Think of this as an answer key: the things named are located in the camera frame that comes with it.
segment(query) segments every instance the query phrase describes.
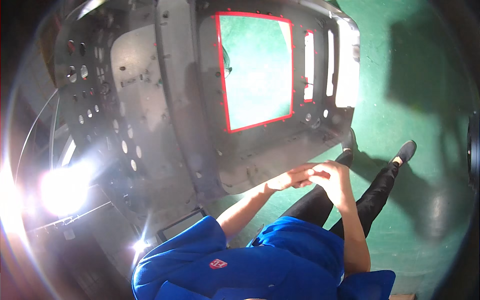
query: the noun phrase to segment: blue jacket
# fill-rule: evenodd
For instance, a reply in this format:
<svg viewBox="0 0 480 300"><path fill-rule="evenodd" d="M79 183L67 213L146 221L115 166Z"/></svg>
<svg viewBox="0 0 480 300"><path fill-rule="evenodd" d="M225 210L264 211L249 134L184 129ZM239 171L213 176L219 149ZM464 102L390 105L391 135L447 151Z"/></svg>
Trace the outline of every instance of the blue jacket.
<svg viewBox="0 0 480 300"><path fill-rule="evenodd" d="M341 282L343 240L293 217L266 226L251 247L226 249L225 234L206 216L140 260L137 300L387 300L392 271L354 274Z"/></svg>

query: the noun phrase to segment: black pants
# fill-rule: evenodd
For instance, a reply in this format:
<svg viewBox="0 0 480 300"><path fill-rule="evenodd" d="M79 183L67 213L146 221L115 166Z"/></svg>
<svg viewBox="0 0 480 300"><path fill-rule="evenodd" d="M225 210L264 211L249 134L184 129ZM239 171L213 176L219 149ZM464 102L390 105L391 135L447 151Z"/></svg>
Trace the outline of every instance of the black pants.
<svg viewBox="0 0 480 300"><path fill-rule="evenodd" d="M336 162L350 167L353 161L353 154L350 150L344 151ZM367 237L373 220L378 216L385 205L388 195L393 188L395 177L398 174L399 165L397 162L389 163L375 177L370 187L357 201L357 210L365 237ZM312 224L323 227L332 211L333 203L327 196L325 190L316 185L310 192L301 197L282 216L291 216ZM330 232L335 233L342 239L343 224L340 219L332 226Z"/></svg>

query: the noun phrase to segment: logo patch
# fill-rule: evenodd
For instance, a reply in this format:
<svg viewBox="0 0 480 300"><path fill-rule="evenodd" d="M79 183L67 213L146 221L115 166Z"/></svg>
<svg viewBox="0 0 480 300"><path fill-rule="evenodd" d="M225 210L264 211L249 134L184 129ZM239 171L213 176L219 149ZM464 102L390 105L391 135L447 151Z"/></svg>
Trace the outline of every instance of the logo patch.
<svg viewBox="0 0 480 300"><path fill-rule="evenodd" d="M227 263L217 258L214 259L208 266L212 269L220 269L226 267Z"/></svg>

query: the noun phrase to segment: person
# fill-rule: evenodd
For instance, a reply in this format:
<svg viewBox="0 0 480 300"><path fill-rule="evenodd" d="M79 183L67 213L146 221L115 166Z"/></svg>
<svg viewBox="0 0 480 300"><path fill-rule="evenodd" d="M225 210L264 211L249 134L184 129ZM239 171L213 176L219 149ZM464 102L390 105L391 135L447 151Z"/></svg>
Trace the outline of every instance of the person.
<svg viewBox="0 0 480 300"><path fill-rule="evenodd" d="M217 220L206 216L151 250L133 273L137 300L388 299L395 274L370 272L365 238L416 144L403 144L355 203L349 167L357 143L353 130L347 136L335 161L281 174L250 190ZM315 187L248 247L227 249L272 194L312 183ZM333 206L341 219L323 229Z"/></svg>

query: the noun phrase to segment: hand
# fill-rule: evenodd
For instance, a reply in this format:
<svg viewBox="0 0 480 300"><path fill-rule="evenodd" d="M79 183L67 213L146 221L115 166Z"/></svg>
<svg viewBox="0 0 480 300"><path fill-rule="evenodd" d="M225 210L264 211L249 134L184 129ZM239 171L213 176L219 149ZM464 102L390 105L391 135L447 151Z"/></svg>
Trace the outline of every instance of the hand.
<svg viewBox="0 0 480 300"><path fill-rule="evenodd" d="M301 188L311 185L312 182L308 178L315 174L312 167L317 166L316 163L307 163L296 167L290 171L278 175L266 182L266 187L273 191L282 191L293 186L294 188Z"/></svg>
<svg viewBox="0 0 480 300"><path fill-rule="evenodd" d="M321 185L336 208L355 205L347 166L327 160L314 166L313 170L315 174L309 177L309 181Z"/></svg>

